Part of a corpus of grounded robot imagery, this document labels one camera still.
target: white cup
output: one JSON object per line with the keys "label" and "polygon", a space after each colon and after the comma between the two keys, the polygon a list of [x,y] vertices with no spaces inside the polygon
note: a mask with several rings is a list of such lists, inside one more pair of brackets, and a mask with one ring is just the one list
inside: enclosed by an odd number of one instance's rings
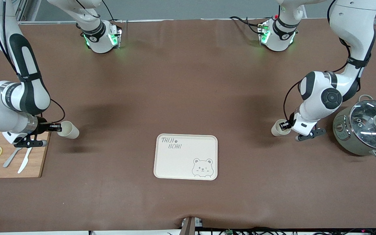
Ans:
{"label": "white cup", "polygon": [[69,121],[63,121],[60,123],[62,131],[57,132],[61,137],[66,137],[68,139],[76,139],[79,136],[79,130]]}
{"label": "white cup", "polygon": [[285,119],[279,119],[278,121],[276,121],[276,123],[271,128],[271,132],[274,136],[282,136],[282,135],[287,135],[290,133],[291,128],[286,129],[286,130],[281,130],[281,127],[279,126],[281,123],[286,122],[286,121],[287,120]]}

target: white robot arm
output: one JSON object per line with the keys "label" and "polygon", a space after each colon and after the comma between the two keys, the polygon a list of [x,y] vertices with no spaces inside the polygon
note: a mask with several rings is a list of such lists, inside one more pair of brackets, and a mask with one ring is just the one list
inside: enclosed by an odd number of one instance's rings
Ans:
{"label": "white robot arm", "polygon": [[96,53],[106,53],[120,47],[121,28],[109,21],[100,20],[94,10],[102,0],[47,0],[57,6],[76,22],[82,30],[86,44]]}
{"label": "white robot arm", "polygon": [[303,5],[321,3],[326,0],[276,0],[279,4],[278,18],[262,23],[258,31],[261,44],[280,52],[292,43],[298,24],[303,18]]}
{"label": "white robot arm", "polygon": [[356,94],[375,41],[375,15],[376,0],[337,0],[330,27],[350,49],[345,71],[308,73],[298,88],[304,102],[291,114],[288,123],[281,124],[283,129],[292,127],[299,137],[309,137],[320,119],[334,113],[343,101]]}
{"label": "white robot arm", "polygon": [[48,126],[39,125],[46,120],[36,115],[49,107],[51,99],[33,49],[18,27],[11,0],[0,0],[0,50],[20,80],[0,81],[0,131],[15,144],[47,130]]}

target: cartoon bear face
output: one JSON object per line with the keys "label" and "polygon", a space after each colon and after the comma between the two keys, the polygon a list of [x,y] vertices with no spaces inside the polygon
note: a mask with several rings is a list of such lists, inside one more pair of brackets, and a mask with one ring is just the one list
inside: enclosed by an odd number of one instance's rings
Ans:
{"label": "cartoon bear face", "polygon": [[194,174],[194,176],[210,178],[214,174],[212,163],[213,160],[211,159],[207,159],[205,161],[194,159],[192,174]]}

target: silver utensil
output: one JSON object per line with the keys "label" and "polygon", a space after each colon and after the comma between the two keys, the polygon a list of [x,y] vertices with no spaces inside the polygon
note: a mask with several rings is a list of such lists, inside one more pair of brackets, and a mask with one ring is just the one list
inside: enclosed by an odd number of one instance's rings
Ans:
{"label": "silver utensil", "polygon": [[7,168],[9,164],[12,162],[12,159],[14,159],[14,156],[20,151],[22,148],[16,148],[11,156],[4,162],[3,168]]}
{"label": "silver utensil", "polygon": [[28,163],[28,155],[30,155],[30,152],[33,148],[29,148],[27,149],[27,153],[25,153],[25,156],[24,156],[24,160],[23,160],[23,163],[21,164],[20,166],[20,169],[18,169],[18,174],[21,173],[21,171],[24,170],[24,168],[26,167],[27,163]]}

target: wooden cutting board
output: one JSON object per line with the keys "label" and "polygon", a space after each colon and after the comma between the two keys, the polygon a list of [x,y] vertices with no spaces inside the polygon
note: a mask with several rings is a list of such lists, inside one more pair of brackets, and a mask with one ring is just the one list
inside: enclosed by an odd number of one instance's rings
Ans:
{"label": "wooden cutting board", "polygon": [[[37,136],[38,140],[47,140],[49,142],[50,133],[44,132]],[[0,156],[0,178],[34,178],[40,177],[43,170],[44,159],[46,156],[46,147],[33,148],[28,156],[28,163],[23,171],[18,174],[18,169],[23,162],[26,148],[21,149],[15,155],[11,164],[7,168],[3,168],[4,162],[11,156],[16,149],[12,144],[9,144],[3,134],[0,132],[0,147],[3,149],[3,153]]]}

